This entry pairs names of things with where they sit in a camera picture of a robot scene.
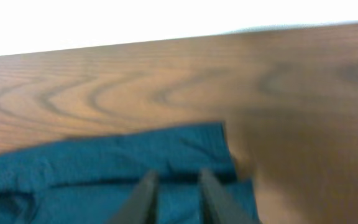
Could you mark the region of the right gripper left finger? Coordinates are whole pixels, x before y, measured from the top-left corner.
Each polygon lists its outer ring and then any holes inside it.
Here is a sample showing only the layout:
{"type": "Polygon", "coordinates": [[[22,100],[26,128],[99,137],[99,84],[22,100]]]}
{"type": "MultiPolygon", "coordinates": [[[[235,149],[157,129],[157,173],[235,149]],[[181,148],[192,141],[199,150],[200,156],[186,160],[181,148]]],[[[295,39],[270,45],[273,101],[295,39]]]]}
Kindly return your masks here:
{"type": "Polygon", "coordinates": [[[108,224],[156,224],[157,214],[158,175],[149,171],[108,224]]]}

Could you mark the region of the navy blue shorts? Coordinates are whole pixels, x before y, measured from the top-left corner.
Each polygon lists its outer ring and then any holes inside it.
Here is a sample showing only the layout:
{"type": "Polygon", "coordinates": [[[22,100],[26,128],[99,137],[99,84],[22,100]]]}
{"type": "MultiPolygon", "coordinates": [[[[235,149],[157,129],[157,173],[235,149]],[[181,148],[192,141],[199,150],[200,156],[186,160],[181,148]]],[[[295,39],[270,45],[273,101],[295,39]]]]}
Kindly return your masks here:
{"type": "Polygon", "coordinates": [[[0,155],[0,223],[105,223],[150,170],[158,222],[199,223],[198,176],[209,169],[258,219],[251,180],[239,180],[220,122],[67,139],[0,155]]]}

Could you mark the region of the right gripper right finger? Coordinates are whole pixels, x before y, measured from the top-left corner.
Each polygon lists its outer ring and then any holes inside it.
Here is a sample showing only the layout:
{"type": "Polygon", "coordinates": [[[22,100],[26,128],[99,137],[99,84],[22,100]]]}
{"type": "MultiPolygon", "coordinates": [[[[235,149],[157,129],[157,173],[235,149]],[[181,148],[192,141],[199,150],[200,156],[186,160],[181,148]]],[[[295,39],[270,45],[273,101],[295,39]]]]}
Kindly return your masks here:
{"type": "Polygon", "coordinates": [[[235,202],[210,170],[203,169],[199,181],[203,224],[260,224],[235,202]]]}

